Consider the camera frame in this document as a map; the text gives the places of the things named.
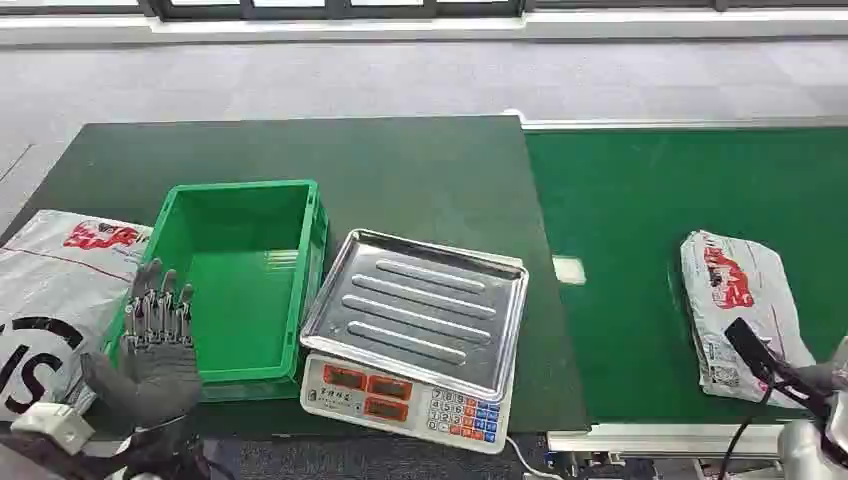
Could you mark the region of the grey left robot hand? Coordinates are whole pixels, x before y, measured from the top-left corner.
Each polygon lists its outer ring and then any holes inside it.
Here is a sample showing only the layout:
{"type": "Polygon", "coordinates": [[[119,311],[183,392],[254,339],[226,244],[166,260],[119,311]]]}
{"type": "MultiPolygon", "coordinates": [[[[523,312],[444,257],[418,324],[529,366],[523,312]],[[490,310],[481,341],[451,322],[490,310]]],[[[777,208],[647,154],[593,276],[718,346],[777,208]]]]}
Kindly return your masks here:
{"type": "Polygon", "coordinates": [[[124,307],[120,355],[81,356],[82,377],[109,408],[134,426],[152,428],[188,415],[202,380],[192,331],[194,288],[177,288],[177,272],[154,258],[139,266],[124,307]]]}

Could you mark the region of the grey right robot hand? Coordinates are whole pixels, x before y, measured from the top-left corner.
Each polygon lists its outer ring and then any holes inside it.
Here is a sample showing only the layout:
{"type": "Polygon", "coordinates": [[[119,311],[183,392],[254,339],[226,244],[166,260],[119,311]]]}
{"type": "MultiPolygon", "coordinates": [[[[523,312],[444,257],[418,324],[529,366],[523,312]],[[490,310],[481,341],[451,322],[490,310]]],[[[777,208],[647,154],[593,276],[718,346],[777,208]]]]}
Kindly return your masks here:
{"type": "Polygon", "coordinates": [[[724,334],[755,378],[804,407],[819,422],[831,416],[837,393],[847,391],[847,337],[830,360],[797,367],[771,350],[741,317],[724,334]]]}

